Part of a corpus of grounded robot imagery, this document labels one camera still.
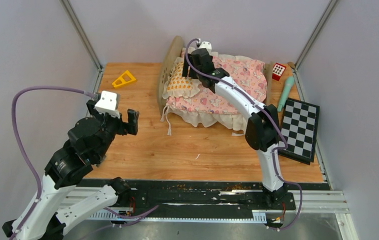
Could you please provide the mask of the orange duck print pillow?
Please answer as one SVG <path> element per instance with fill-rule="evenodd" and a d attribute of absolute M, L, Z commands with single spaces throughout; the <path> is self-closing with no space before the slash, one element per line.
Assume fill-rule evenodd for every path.
<path fill-rule="evenodd" d="M 162 98 L 192 98 L 200 91 L 201 82 L 198 79 L 182 76 L 184 59 L 177 57 L 164 83 Z"/>

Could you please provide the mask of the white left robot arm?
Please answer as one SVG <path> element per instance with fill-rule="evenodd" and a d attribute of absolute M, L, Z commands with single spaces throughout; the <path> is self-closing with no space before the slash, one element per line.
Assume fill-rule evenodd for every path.
<path fill-rule="evenodd" d="M 123 121 L 116 102 L 104 104 L 91 99 L 86 105 L 90 115 L 68 131 L 67 141 L 52 155 L 43 176 L 37 178 L 37 192 L 24 212 L 2 225 L 7 238 L 61 240 L 93 213 L 114 204 L 124 207 L 130 202 L 130 186 L 116 177 L 89 197 L 60 208 L 67 195 L 104 160 L 117 135 L 138 133 L 138 111 L 128 109 L 127 121 Z"/>

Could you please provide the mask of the pink unicorn drawstring bag blanket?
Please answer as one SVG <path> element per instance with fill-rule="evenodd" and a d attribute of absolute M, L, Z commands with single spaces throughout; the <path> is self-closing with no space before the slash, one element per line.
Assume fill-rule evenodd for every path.
<path fill-rule="evenodd" d="M 248 118 L 267 99 L 266 64 L 246 56 L 211 52 L 214 68 L 225 70 L 229 76 L 208 88 L 199 79 L 183 76 L 186 58 L 194 50 L 183 48 L 180 56 L 173 58 L 160 88 L 159 97 L 165 102 L 160 108 L 161 121 L 168 121 L 168 114 L 173 113 L 193 127 L 208 128 L 220 123 L 228 129 L 245 132 Z"/>

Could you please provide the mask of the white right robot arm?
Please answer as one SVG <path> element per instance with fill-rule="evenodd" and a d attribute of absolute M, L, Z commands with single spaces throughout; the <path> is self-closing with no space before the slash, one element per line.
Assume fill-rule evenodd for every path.
<path fill-rule="evenodd" d="M 262 170 L 263 202 L 275 209 L 288 192 L 278 159 L 279 142 L 285 138 L 279 129 L 277 108 L 256 100 L 240 87 L 223 68 L 216 68 L 206 48 L 184 54 L 184 77 L 194 77 L 205 88 L 225 98 L 247 121 L 245 140 L 258 155 Z"/>

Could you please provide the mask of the wooden striped pet bed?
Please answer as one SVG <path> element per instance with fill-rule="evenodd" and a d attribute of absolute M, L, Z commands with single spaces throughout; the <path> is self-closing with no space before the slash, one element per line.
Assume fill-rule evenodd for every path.
<path fill-rule="evenodd" d="M 168 80 L 168 75 L 172 70 L 172 67 L 174 65 L 174 62 L 178 56 L 180 56 L 182 52 L 182 48 L 184 47 L 185 43 L 183 38 L 180 35 L 176 35 L 168 50 L 166 53 L 166 56 L 163 60 L 163 63 L 161 64 L 160 68 L 160 74 L 158 76 L 157 80 L 157 105 L 158 105 L 158 111 L 160 114 L 162 114 L 163 108 L 166 106 L 167 100 L 162 97 L 164 86 L 166 84 L 166 81 Z M 271 61 L 270 63 L 266 63 L 265 67 L 263 68 L 263 74 L 266 77 L 267 80 L 267 92 L 266 92 L 266 99 L 264 103 L 266 105 L 269 105 L 273 101 L 272 97 L 272 89 L 273 89 L 273 79 L 272 79 L 272 69 L 276 62 Z"/>

